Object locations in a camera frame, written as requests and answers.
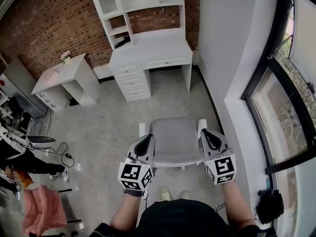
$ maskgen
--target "flower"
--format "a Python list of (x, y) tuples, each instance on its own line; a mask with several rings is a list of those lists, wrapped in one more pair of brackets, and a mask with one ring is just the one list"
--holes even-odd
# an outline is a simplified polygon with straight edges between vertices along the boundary
[(64, 61), (66, 58), (70, 57), (71, 52), (69, 50), (63, 52), (59, 57), (60, 60)]

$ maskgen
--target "flower vase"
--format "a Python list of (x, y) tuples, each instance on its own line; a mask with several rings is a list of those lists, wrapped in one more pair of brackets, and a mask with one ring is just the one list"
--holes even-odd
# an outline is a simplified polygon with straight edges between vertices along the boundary
[(64, 60), (64, 63), (65, 63), (65, 64), (68, 64), (68, 63), (70, 63), (70, 62), (71, 62), (71, 57), (68, 56), (68, 57)]

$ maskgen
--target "black pants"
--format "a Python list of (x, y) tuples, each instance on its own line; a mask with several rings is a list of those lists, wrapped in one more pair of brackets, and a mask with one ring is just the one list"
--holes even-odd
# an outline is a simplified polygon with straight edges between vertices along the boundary
[(35, 155), (28, 149), (23, 155), (11, 160), (6, 160), (6, 164), (13, 166), (13, 169), (15, 170), (21, 170), (32, 174), (55, 175), (57, 172), (61, 173), (65, 170), (63, 165), (46, 163), (36, 158)]
[(17, 192), (15, 185), (12, 183), (9, 183), (8, 181), (4, 180), (3, 178), (0, 178), (0, 187), (4, 187), (5, 189), (8, 189), (13, 192)]

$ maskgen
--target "white desk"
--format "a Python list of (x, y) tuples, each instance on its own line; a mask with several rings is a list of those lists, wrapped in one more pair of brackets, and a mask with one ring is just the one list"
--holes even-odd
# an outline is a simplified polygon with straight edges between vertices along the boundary
[(53, 111), (63, 110), (72, 95), (82, 105), (93, 105), (98, 98), (100, 83), (87, 64), (84, 56), (78, 55), (68, 64), (57, 64), (44, 71), (35, 85), (35, 94)]
[(113, 51), (109, 67), (127, 101), (150, 98), (149, 69), (181, 65), (190, 91), (192, 51), (182, 28), (134, 34), (132, 47)]

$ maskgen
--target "pink chair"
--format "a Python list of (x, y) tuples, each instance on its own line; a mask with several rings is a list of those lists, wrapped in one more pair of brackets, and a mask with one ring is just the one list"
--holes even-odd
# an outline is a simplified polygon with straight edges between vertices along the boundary
[(40, 237), (48, 229), (67, 224), (59, 192), (51, 191), (45, 185), (35, 190), (25, 190), (25, 213), (23, 232)]

